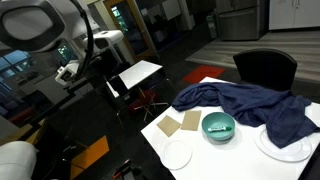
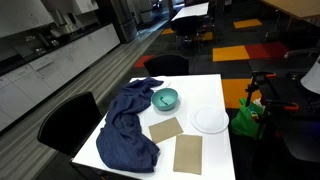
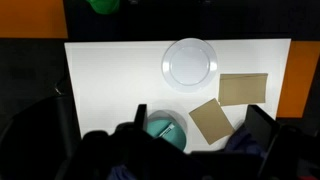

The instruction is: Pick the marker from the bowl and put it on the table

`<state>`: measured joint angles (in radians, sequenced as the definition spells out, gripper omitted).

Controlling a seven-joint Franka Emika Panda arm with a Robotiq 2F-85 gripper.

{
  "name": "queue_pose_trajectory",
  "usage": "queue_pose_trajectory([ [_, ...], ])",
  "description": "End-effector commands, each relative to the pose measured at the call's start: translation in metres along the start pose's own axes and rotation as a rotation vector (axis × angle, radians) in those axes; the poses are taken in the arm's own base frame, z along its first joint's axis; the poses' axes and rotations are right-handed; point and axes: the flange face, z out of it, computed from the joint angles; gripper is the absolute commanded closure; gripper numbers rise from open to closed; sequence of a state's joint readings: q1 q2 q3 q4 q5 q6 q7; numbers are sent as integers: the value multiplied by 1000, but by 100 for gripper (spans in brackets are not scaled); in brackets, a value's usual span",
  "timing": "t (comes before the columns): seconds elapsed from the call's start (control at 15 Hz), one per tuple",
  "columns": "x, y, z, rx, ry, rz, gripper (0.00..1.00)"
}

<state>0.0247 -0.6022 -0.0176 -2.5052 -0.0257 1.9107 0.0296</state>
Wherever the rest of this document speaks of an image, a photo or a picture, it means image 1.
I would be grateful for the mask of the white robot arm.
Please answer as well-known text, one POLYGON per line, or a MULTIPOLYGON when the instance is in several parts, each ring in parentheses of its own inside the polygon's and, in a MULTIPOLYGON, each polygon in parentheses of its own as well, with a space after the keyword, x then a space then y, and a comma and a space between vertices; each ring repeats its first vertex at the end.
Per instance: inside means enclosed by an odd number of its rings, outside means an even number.
POLYGON ((99 31, 84 0, 1 0, 0 42, 2 49, 25 52, 55 50, 62 41, 82 40, 85 56, 61 66, 55 80, 66 85, 80 79, 99 49, 124 38, 120 30, 99 31))

